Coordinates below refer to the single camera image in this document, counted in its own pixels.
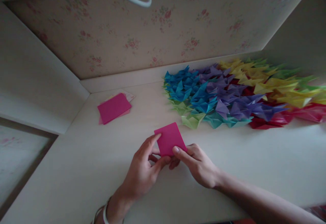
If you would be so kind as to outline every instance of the floral wallpaper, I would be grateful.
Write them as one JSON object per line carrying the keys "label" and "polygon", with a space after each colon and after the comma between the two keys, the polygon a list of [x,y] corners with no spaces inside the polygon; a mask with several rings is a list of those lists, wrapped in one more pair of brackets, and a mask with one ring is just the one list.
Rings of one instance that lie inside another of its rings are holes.
{"label": "floral wallpaper", "polygon": [[80,79],[261,50],[300,0],[16,0]]}

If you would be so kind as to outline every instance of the white bracelet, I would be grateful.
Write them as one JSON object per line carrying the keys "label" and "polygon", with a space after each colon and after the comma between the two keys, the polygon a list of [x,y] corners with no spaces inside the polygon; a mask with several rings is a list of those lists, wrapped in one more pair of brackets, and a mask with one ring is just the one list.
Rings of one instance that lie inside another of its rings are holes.
{"label": "white bracelet", "polygon": [[106,218],[106,209],[108,208],[108,204],[111,200],[111,197],[109,198],[109,200],[106,202],[105,205],[102,205],[98,210],[97,212],[95,213],[95,216],[94,216],[94,219],[92,221],[92,224],[95,224],[95,220],[96,218],[98,217],[98,214],[101,212],[101,210],[103,210],[103,221],[104,221],[104,224],[109,224],[109,221],[108,219]]}
{"label": "white bracelet", "polygon": [[110,202],[110,199],[106,202],[106,205],[104,206],[104,209],[103,209],[103,221],[104,221],[104,224],[109,224],[109,221],[106,218],[106,209],[108,208],[109,202]]}

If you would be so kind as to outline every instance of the desk surface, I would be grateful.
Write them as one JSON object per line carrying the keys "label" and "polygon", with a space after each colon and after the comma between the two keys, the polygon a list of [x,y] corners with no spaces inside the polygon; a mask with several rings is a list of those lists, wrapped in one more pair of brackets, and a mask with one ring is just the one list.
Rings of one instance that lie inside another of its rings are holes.
{"label": "desk surface", "polygon": [[[1,224],[85,223],[122,183],[133,154],[157,128],[181,117],[170,110],[162,83],[125,88],[136,97],[131,113],[98,125],[97,105],[113,91],[93,93],[65,135],[55,141]],[[223,170],[300,206],[326,202],[326,124],[294,120],[266,131],[248,126],[197,130],[179,126]],[[205,189],[180,164],[165,168],[125,223],[205,223],[245,214],[228,198]]]}

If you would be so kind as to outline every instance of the light green origami crane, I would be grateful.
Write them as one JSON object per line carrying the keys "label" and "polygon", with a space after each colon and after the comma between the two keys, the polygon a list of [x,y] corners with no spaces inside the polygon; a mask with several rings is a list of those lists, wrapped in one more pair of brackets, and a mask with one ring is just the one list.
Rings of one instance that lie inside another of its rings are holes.
{"label": "light green origami crane", "polygon": [[188,126],[190,129],[197,129],[200,122],[206,116],[205,113],[189,114],[188,116],[181,116],[182,125]]}
{"label": "light green origami crane", "polygon": [[179,102],[179,104],[172,104],[173,108],[171,110],[175,110],[178,112],[179,115],[185,115],[186,113],[190,112],[192,108],[185,105],[184,102]]}

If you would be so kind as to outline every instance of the pink origami paper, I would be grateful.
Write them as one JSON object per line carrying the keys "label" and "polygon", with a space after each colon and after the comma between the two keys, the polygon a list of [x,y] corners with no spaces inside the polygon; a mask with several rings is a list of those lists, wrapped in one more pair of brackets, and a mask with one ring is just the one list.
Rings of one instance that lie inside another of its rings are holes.
{"label": "pink origami paper", "polygon": [[[125,111],[123,114],[119,115],[117,118],[121,117],[121,116],[124,116],[126,114],[130,113],[130,109],[128,109],[127,111]],[[102,121],[102,118],[101,116],[99,117],[98,119],[98,124],[103,124],[103,121]]]}
{"label": "pink origami paper", "polygon": [[162,135],[157,140],[157,145],[159,146],[161,157],[174,156],[172,151],[174,146],[178,146],[182,150],[187,151],[176,122],[154,131],[155,135],[160,133]]}
{"label": "pink origami paper", "polygon": [[97,108],[101,115],[103,124],[107,124],[129,110],[131,104],[123,93],[119,93],[115,97],[97,106]]}

